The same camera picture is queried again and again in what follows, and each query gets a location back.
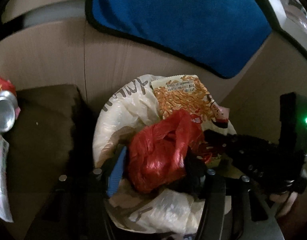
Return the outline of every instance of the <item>silver bolt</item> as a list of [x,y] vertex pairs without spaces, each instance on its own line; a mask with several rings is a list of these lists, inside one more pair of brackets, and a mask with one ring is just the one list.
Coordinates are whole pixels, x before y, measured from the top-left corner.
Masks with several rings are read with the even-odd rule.
[[244,181],[244,182],[249,182],[249,181],[250,181],[250,178],[249,178],[248,176],[246,176],[246,175],[243,175],[243,176],[241,177],[241,179],[242,179],[242,181]]
[[209,175],[215,175],[215,170],[214,169],[207,169],[207,173]]
[[59,180],[60,181],[65,181],[67,179],[67,175],[61,175],[60,177],[59,177]]
[[99,174],[101,174],[102,169],[96,168],[96,169],[94,169],[92,172],[93,172],[95,175],[99,175]]

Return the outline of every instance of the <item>blue cushion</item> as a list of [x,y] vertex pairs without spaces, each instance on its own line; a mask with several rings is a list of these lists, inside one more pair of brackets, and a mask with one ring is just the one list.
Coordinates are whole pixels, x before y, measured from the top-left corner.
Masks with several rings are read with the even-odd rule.
[[255,0],[87,0],[86,14],[102,32],[155,46],[224,78],[238,74],[271,32]]

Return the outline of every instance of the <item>brown cushion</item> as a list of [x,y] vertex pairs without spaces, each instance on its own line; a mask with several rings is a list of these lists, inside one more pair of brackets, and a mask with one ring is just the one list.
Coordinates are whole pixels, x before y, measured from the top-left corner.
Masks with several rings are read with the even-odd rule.
[[[69,158],[81,151],[81,146],[74,146],[73,136],[85,131],[83,126],[77,128],[83,102],[73,85],[22,90],[17,98],[20,115],[3,135],[10,144],[7,190],[14,220],[4,224],[15,240],[23,240],[59,176],[70,173],[68,163],[74,170],[79,162]],[[92,163],[91,141],[90,152],[85,149],[80,155],[84,164]]]

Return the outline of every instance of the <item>red plastic bag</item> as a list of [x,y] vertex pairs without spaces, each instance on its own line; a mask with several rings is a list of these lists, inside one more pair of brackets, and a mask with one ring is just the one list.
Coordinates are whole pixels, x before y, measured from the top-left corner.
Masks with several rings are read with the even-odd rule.
[[162,184],[185,176],[188,146],[203,141],[199,123],[180,109],[167,119],[145,127],[129,146],[129,179],[139,192],[149,193]]

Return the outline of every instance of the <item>trash bag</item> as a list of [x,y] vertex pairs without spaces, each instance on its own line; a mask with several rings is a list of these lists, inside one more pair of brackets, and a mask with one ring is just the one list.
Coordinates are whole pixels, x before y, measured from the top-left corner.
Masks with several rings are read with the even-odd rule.
[[185,176],[188,147],[204,140],[189,112],[173,111],[167,119],[145,127],[129,146],[128,174],[137,191],[149,193]]
[[[102,168],[103,163],[108,158],[114,156],[114,152],[119,143],[130,146],[135,134],[139,133],[146,126],[151,126],[160,122],[159,102],[154,95],[151,82],[162,78],[164,77],[149,74],[137,77],[120,88],[109,98],[100,112],[95,128],[93,141],[95,167]],[[224,135],[227,133],[236,133],[230,121],[228,122],[228,128],[219,128],[210,124],[210,129]],[[183,223],[173,225],[172,228],[167,228],[166,226],[157,229],[156,225],[153,224],[146,224],[146,226],[144,226],[145,222],[143,222],[142,217],[144,219],[148,217],[143,213],[143,206],[150,202],[155,203],[153,201],[158,198],[161,193],[162,192],[156,190],[153,190],[150,194],[140,193],[135,190],[129,179],[123,177],[120,181],[118,192],[110,199],[105,199],[104,204],[112,222],[116,227],[122,230],[145,234],[166,233],[170,231],[180,234],[183,230],[186,232],[196,232],[199,223],[195,221],[200,220],[204,202],[201,203],[199,211],[197,211],[194,206],[199,206],[200,201],[191,206],[191,213],[187,222],[184,219],[179,219],[179,221]],[[182,194],[184,193],[168,194],[167,197],[172,196],[178,199],[181,198],[180,196]],[[132,217],[129,218],[133,212],[136,212],[134,214],[140,217],[137,222],[134,222],[134,220],[131,219]],[[181,213],[179,216],[186,217],[187,214]]]

